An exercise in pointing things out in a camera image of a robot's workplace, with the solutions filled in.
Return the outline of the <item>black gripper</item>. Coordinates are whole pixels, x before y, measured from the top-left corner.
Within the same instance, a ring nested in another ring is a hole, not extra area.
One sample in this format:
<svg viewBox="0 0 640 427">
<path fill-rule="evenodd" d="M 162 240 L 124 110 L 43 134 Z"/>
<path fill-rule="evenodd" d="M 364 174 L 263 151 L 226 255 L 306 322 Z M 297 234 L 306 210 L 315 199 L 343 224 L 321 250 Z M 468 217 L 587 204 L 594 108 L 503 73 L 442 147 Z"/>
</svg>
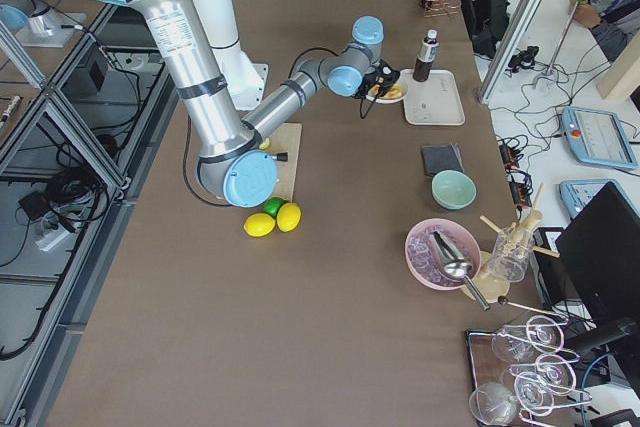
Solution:
<svg viewBox="0 0 640 427">
<path fill-rule="evenodd" d="M 371 72 L 364 75 L 363 80 L 353 95 L 355 99 L 370 96 L 374 99 L 391 99 L 390 92 L 400 78 L 400 71 L 380 60 Z"/>
</svg>

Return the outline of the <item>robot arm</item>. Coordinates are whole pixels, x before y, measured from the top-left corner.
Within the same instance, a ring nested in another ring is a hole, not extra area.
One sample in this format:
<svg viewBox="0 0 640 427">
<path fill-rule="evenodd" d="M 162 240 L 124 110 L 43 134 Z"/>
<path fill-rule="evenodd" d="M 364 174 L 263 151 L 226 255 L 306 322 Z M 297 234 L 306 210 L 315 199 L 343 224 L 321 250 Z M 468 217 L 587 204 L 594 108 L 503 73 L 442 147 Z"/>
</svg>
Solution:
<svg viewBox="0 0 640 427">
<path fill-rule="evenodd" d="M 260 150 L 262 141 L 321 89 L 355 94 L 380 63 L 383 24 L 360 17 L 339 55 L 302 62 L 241 116 L 234 104 L 238 82 L 255 70 L 246 55 L 229 57 L 239 49 L 231 0 L 98 1 L 143 16 L 201 140 L 196 177 L 206 191 L 236 207 L 257 206 L 275 189 L 276 163 Z"/>
</svg>

